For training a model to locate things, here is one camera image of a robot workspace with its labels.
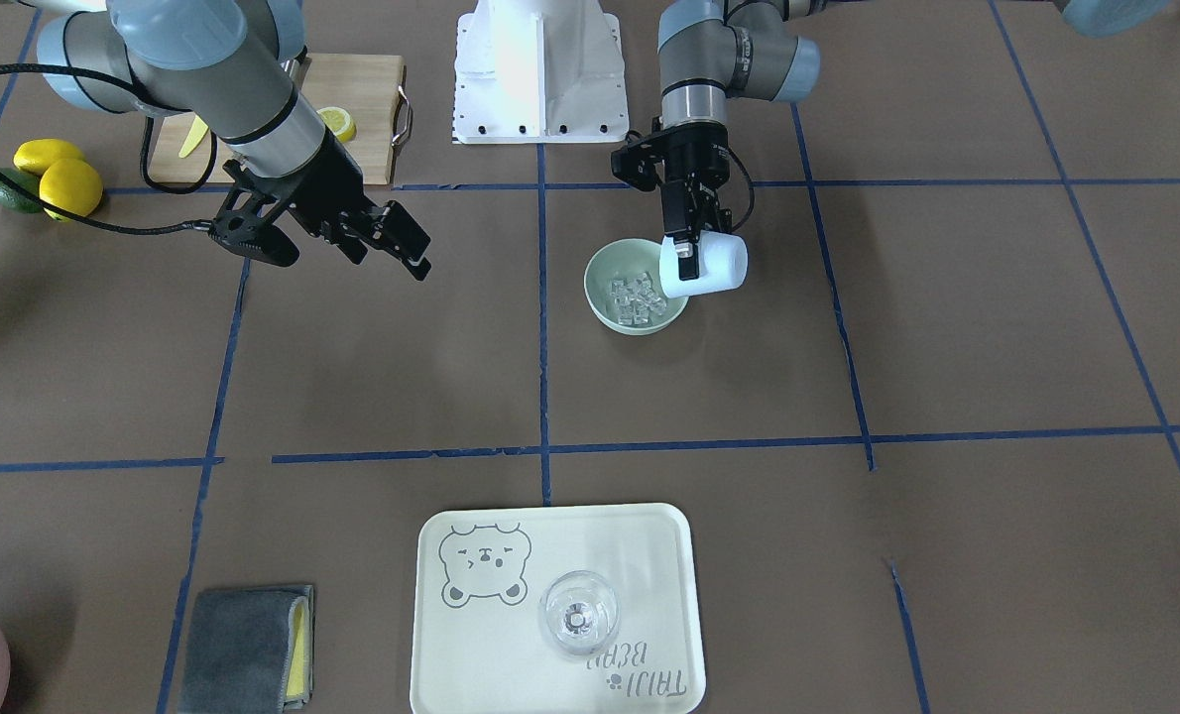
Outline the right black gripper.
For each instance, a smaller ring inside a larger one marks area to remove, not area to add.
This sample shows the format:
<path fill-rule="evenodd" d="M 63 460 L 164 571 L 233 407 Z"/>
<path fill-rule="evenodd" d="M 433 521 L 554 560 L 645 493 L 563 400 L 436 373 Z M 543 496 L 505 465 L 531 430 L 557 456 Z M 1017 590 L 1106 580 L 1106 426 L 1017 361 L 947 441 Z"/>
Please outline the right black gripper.
<path fill-rule="evenodd" d="M 304 232 L 337 248 L 353 264 L 363 262 L 367 244 L 396 258 L 417 281 L 431 271 L 430 235 L 399 199 L 387 199 L 382 207 L 369 199 L 363 173 L 333 135 L 324 135 L 317 153 L 286 177 L 260 177 L 236 159 L 227 161 L 223 171 L 232 181 L 245 176 L 284 203 Z"/>

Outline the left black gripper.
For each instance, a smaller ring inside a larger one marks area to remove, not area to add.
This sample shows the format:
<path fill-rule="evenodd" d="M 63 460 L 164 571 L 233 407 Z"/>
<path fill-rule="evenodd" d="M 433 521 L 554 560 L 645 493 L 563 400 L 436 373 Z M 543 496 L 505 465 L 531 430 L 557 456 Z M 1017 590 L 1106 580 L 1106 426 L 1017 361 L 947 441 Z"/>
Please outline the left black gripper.
<path fill-rule="evenodd" d="M 700 234 L 735 234 L 734 215 L 717 197 L 730 177 L 729 131 L 717 122 L 690 122 L 653 132 L 649 143 L 663 156 L 661 276 L 697 281 Z"/>

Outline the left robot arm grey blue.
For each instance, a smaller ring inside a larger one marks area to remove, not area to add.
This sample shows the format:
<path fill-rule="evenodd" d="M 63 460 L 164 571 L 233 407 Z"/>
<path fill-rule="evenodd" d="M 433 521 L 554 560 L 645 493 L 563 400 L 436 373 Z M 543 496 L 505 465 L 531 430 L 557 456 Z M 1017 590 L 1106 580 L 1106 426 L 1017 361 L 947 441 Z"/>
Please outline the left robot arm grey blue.
<path fill-rule="evenodd" d="M 821 1 L 676 1 L 658 19 L 661 110 L 642 150 L 662 195 L 661 263 L 680 297 L 743 284 L 745 240 L 717 198 L 738 165 L 727 105 L 795 103 L 812 93 L 820 50 L 785 26 L 821 9 Z"/>

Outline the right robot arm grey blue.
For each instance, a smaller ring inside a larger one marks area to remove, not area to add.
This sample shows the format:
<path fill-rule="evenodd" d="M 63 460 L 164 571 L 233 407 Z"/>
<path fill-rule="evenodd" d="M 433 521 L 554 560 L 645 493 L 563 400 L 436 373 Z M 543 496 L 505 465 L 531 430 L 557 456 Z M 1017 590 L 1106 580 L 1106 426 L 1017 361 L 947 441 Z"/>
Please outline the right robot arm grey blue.
<path fill-rule="evenodd" d="M 430 240 L 394 199 L 365 194 L 362 168 L 286 73 L 304 51 L 295 1 L 52 4 L 37 39 L 46 79 L 73 107 L 159 117 L 191 112 L 232 150 L 232 188 L 208 227 L 218 245 L 287 267 L 299 249 L 277 220 L 353 263 L 381 250 L 413 279 L 430 271 Z"/>

